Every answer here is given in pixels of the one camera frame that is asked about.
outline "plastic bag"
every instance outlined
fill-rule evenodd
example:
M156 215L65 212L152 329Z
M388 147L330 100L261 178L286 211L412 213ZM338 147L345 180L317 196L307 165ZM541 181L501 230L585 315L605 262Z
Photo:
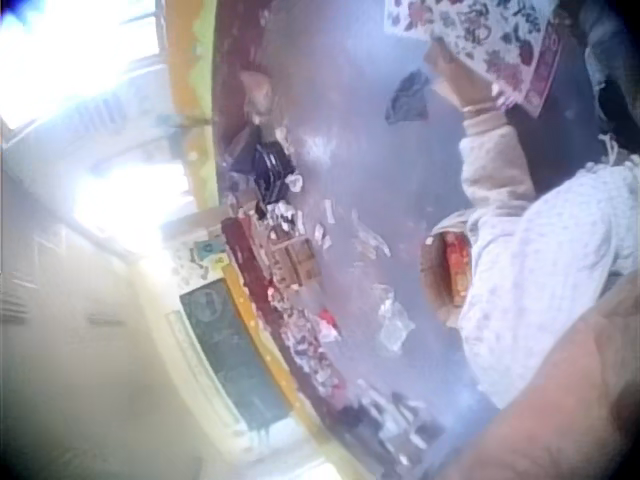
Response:
M353 210L351 212L351 219L353 221L353 225L356 228L360 241L370 246L372 249L374 249L374 251L375 249L380 249L387 257L391 256L391 250L389 250L389 246L387 245L387 243L382 239L380 235L375 233L360 221L360 219L358 218L358 212L356 210Z
M395 300L395 294L390 287L376 287L377 293L386 294L387 297L378 310L378 319L382 323L377 337L378 350L385 356L399 356L402 354L402 344L416 326L409 320L404 307Z

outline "bracelet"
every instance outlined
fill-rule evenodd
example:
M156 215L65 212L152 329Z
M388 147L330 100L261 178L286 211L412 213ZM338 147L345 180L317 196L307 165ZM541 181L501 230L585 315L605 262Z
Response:
M462 113L468 113L468 114L487 113L497 109L498 107L496 103L493 101L490 101L490 102L479 103L478 105L471 105L469 107L464 107L462 109Z

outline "window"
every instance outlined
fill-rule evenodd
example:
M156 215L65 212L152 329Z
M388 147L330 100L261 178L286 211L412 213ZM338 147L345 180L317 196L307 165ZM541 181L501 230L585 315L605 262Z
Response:
M45 0L41 10L21 12L20 19L5 15L0 23L0 117L8 127L3 140L159 62L166 43L163 11L156 0Z

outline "green chalkboard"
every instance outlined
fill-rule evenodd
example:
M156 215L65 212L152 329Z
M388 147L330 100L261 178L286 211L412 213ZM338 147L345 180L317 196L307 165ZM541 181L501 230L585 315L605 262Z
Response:
M266 430L290 409L233 302L226 281L180 296L196 339L218 381L252 431Z

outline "skin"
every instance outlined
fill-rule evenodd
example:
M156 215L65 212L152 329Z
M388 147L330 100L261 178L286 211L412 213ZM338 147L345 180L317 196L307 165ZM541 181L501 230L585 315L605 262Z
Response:
M491 98L488 83L443 42L434 41L425 61L462 108ZM640 421L639 292L637 272L618 281L438 480L606 478Z

